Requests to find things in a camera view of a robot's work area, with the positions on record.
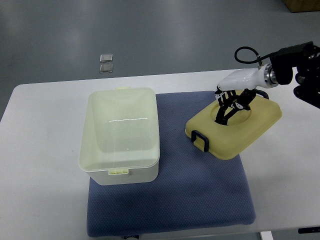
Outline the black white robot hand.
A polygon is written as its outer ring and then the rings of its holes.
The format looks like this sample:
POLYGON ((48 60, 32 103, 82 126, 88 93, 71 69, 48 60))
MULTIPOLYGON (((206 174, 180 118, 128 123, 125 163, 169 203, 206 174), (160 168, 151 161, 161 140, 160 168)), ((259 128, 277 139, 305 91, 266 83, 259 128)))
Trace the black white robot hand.
POLYGON ((278 85, 273 67, 266 64, 258 68, 235 70, 218 83, 215 98, 219 109, 215 122, 227 125, 228 120, 239 111, 249 111, 250 103, 257 95, 269 99, 268 94, 257 87, 273 88, 278 85))

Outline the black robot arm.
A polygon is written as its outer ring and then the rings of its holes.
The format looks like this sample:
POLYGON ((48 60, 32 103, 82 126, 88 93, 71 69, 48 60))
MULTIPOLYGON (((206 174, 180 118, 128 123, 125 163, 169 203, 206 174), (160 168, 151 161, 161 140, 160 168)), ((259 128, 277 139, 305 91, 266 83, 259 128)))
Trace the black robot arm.
POLYGON ((316 108, 320 107, 320 47, 312 41, 284 47, 264 56, 252 47, 241 46, 234 52, 234 58, 241 64, 259 65, 264 59, 269 59, 279 85, 288 85, 295 78, 298 83, 293 89, 295 97, 316 108), (252 51, 256 59, 239 59, 238 52, 241 50, 252 51))

